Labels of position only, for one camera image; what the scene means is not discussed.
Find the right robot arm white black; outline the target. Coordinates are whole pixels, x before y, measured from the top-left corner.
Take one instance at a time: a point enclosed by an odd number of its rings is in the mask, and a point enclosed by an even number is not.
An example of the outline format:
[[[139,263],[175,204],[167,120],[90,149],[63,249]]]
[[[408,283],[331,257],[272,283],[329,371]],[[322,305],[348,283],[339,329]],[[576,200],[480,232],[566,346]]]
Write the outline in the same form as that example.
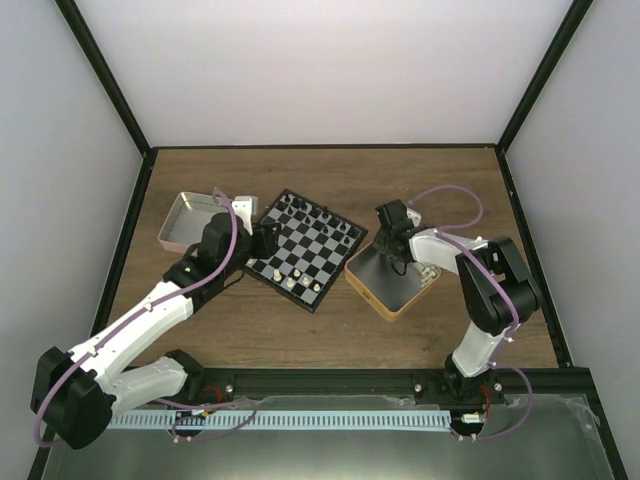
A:
[[[380,228],[374,248],[390,261],[424,276],[430,268],[458,276],[470,325],[446,358],[444,391],[458,403],[472,399],[504,343],[541,308],[541,293],[509,237],[485,240],[452,235],[446,227],[427,228],[401,200],[376,208]]]

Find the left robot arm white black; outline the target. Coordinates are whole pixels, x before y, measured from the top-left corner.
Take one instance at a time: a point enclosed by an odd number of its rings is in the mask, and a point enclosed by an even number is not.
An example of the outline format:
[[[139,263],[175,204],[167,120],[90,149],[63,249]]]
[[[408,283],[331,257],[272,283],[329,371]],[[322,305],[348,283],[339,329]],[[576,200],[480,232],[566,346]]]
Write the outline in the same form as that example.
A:
[[[251,259],[278,249],[278,223],[254,223],[234,211],[214,214],[199,242],[189,246],[153,290],[109,327],[67,352],[52,347],[36,366],[30,408],[33,433],[47,425],[73,449],[95,441],[111,420],[151,401],[176,397],[196,402],[204,379],[189,355],[171,352],[147,367],[129,370],[133,359],[161,335],[219,295],[228,276]]]

